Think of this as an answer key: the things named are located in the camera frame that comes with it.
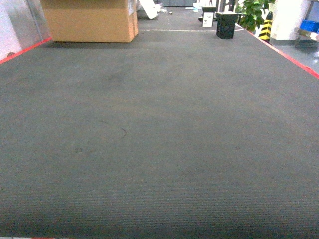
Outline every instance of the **green leaves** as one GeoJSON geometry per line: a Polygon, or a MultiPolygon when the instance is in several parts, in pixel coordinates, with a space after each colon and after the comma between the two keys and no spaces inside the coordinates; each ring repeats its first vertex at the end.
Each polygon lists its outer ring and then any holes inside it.
{"type": "Polygon", "coordinates": [[[276,0],[244,0],[236,9],[237,13],[244,15],[239,24],[248,31],[255,31],[256,27],[264,23],[262,11],[265,14],[269,8],[269,4],[275,3],[275,1],[276,0]]]}

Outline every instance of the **black box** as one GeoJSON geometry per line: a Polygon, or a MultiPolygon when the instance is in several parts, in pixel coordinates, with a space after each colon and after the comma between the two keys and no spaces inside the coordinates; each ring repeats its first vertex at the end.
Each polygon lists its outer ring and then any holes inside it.
{"type": "Polygon", "coordinates": [[[213,6],[203,6],[203,12],[216,12],[216,8],[213,6]]]}
{"type": "Polygon", "coordinates": [[[216,17],[218,21],[216,35],[221,39],[234,38],[238,14],[234,12],[217,12],[216,17]]]}

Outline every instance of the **cardboard box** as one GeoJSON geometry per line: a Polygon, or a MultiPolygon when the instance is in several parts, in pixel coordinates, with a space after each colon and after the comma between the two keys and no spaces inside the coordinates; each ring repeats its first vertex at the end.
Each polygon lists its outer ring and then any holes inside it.
{"type": "Polygon", "coordinates": [[[41,0],[53,41],[131,42],[138,33],[134,0],[41,0]]]}

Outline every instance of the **red border strip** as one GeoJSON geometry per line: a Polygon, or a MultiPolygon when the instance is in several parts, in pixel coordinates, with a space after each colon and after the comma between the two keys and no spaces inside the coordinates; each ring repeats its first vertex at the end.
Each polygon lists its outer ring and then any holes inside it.
{"type": "Polygon", "coordinates": [[[26,49],[24,49],[24,50],[22,50],[22,51],[20,51],[20,52],[18,52],[16,54],[12,55],[12,56],[4,58],[3,60],[0,60],[0,64],[3,64],[4,62],[7,62],[7,61],[19,56],[19,55],[22,55],[23,53],[25,53],[25,52],[27,52],[29,50],[32,50],[33,48],[38,47],[39,45],[42,45],[42,44],[50,41],[51,39],[52,39],[52,37],[49,37],[49,38],[47,38],[47,39],[45,39],[45,40],[43,40],[43,41],[41,41],[41,42],[39,42],[39,43],[37,43],[37,44],[35,44],[33,46],[30,46],[30,47],[28,47],[28,48],[26,48],[26,49]]]}
{"type": "Polygon", "coordinates": [[[311,74],[312,76],[316,77],[317,79],[319,79],[319,74],[314,71],[313,69],[311,69],[309,66],[305,66],[304,64],[300,63],[299,61],[297,61],[296,59],[292,58],[291,56],[287,55],[286,53],[278,50],[276,47],[268,44],[267,42],[259,39],[258,37],[255,37],[258,40],[260,40],[262,43],[264,43],[266,46],[270,47],[271,49],[273,49],[274,51],[276,51],[277,53],[279,53],[280,55],[282,55],[283,57],[285,57],[287,60],[291,61],[292,63],[294,63],[295,65],[299,66],[301,69],[303,69],[304,71],[307,71],[309,74],[311,74]]]}

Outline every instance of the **blue plastic box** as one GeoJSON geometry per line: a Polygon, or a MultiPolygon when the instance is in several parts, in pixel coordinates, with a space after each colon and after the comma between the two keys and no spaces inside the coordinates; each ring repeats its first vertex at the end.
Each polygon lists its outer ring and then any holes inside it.
{"type": "Polygon", "coordinates": [[[319,30],[319,22],[303,20],[300,29],[311,32],[317,32],[319,30]]]}

